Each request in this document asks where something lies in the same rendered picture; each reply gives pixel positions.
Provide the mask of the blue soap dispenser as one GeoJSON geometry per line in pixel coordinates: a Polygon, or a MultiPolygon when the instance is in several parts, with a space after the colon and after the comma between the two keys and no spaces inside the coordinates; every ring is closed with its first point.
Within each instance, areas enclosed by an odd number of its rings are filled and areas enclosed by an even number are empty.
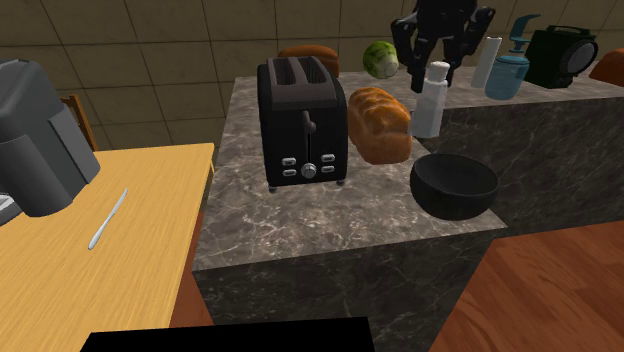
{"type": "Polygon", "coordinates": [[[508,55],[495,59],[484,89],[488,98],[503,101],[513,98],[518,93],[530,67],[523,46],[531,40],[524,38],[523,34],[527,23],[537,17],[540,17],[540,14],[529,14],[518,17],[514,22],[509,36],[514,47],[509,50],[508,55]]]}

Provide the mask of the white cylinder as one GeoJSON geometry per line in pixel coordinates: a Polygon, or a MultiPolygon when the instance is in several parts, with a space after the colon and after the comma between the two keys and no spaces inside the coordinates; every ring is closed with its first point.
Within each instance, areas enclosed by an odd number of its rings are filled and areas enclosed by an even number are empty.
{"type": "Polygon", "coordinates": [[[472,88],[484,88],[488,77],[490,75],[493,63],[496,59],[499,47],[501,45],[501,37],[487,37],[484,43],[483,50],[479,57],[477,66],[475,68],[471,87],[472,88]]]}

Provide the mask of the green lettuce head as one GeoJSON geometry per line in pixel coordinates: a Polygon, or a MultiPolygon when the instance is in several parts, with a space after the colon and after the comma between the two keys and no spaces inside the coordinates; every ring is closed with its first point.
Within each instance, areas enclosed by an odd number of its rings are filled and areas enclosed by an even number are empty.
{"type": "Polygon", "coordinates": [[[363,54],[363,66],[367,73],[377,79],[393,77],[399,68],[395,47],[386,41],[375,41],[363,54]]]}

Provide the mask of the silver table knife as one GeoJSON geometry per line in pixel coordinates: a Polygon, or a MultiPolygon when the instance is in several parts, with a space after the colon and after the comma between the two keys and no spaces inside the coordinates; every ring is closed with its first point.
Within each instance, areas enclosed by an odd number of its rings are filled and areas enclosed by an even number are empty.
{"type": "Polygon", "coordinates": [[[88,244],[88,249],[89,250],[93,250],[95,248],[95,246],[97,245],[97,243],[98,243],[102,233],[104,232],[106,226],[109,224],[109,222],[114,217],[114,215],[116,214],[116,212],[118,211],[120,206],[123,204],[127,194],[128,194],[128,189],[125,189],[123,191],[123,193],[121,194],[121,196],[119,197],[119,199],[117,200],[115,206],[112,208],[112,210],[110,211],[110,213],[106,217],[106,219],[103,221],[103,223],[98,228],[98,230],[94,233],[94,235],[92,236],[92,238],[91,238],[91,240],[90,240],[90,242],[88,244]]]}

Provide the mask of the grey boxy appliance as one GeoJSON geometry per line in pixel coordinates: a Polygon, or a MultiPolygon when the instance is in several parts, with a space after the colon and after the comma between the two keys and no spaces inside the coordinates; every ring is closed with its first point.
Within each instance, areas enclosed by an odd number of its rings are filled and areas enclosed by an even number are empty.
{"type": "Polygon", "coordinates": [[[66,208],[99,171],[43,67],[0,59],[0,226],[66,208]]]}

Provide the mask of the white square bottle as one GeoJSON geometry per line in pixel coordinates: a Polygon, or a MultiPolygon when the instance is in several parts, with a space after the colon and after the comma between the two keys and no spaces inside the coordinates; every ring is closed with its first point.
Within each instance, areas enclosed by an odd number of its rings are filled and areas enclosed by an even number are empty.
{"type": "Polygon", "coordinates": [[[448,89],[446,76],[449,68],[450,65],[443,61],[434,61],[430,64],[412,114],[410,131],[414,137],[435,138],[439,135],[448,89]]]}

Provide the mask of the black robot stand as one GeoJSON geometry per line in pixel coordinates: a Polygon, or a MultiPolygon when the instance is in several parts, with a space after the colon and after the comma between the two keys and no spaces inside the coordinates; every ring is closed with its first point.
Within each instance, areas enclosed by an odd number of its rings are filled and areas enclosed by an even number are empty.
{"type": "Polygon", "coordinates": [[[365,317],[94,332],[80,352],[376,352],[365,317]]]}

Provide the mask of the light wooden table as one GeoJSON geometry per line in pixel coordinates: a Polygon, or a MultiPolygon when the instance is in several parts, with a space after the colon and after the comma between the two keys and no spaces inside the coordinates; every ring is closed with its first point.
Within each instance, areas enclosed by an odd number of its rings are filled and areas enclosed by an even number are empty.
{"type": "Polygon", "coordinates": [[[67,208],[1,226],[0,352],[79,352],[94,331],[169,326],[213,152],[100,151],[100,172],[67,208]]]}

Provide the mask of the brown bread loaf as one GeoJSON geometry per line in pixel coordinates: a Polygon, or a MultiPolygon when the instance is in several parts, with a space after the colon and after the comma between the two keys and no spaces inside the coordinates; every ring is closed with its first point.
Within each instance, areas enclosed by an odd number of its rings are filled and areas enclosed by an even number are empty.
{"type": "Polygon", "coordinates": [[[589,74],[591,79],[624,87],[624,48],[604,55],[589,74]]]}
{"type": "Polygon", "coordinates": [[[279,57],[304,57],[314,56],[323,63],[329,72],[335,77],[340,74],[339,56],[331,48],[321,45],[299,45],[281,50],[278,54],[279,57]]]}
{"type": "Polygon", "coordinates": [[[366,162],[396,164],[410,157],[409,111],[385,90],[357,89],[349,98],[347,117],[349,138],[366,162]]]}

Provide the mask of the black bowl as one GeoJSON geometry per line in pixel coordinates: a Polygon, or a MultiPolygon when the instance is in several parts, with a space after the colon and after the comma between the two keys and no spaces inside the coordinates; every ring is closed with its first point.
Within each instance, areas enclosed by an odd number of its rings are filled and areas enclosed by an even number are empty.
{"type": "Polygon", "coordinates": [[[497,197],[498,176],[485,164],[456,154],[418,158],[410,171],[415,202],[429,215],[463,221],[484,213],[497,197]]]}

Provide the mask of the black portable radio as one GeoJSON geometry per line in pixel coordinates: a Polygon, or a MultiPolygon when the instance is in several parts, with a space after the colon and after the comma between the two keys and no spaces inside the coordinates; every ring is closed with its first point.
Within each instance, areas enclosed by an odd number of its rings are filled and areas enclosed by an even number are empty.
{"type": "Polygon", "coordinates": [[[530,67],[524,81],[547,89],[567,88],[598,54],[589,29],[550,25],[536,30],[526,50],[530,67]]]}

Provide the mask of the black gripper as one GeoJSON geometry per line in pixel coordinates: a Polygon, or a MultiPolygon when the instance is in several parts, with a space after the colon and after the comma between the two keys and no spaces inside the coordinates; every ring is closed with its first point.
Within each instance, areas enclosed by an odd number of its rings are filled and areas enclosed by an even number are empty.
{"type": "Polygon", "coordinates": [[[476,52],[496,10],[478,6],[477,0],[416,0],[413,12],[390,25],[398,61],[411,75],[411,90],[422,92],[437,39],[443,41],[444,62],[450,65],[446,80],[451,86],[454,71],[465,56],[476,52]]]}

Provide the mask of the wooden chair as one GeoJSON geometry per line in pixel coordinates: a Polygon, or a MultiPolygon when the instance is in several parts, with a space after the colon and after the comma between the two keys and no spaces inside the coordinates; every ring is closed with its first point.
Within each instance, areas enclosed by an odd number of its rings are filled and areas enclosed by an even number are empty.
{"type": "Polygon", "coordinates": [[[96,143],[94,134],[86,117],[79,96],[77,94],[71,94],[67,97],[61,97],[60,100],[74,112],[78,126],[91,149],[93,151],[98,151],[99,147],[96,143]]]}

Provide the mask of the black two-slot toaster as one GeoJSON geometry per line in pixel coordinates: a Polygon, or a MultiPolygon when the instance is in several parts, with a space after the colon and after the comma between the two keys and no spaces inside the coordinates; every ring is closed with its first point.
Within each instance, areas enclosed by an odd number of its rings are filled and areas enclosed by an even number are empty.
{"type": "Polygon", "coordinates": [[[314,56],[269,58],[257,68],[257,102],[268,190],[345,183],[344,90],[314,56]]]}

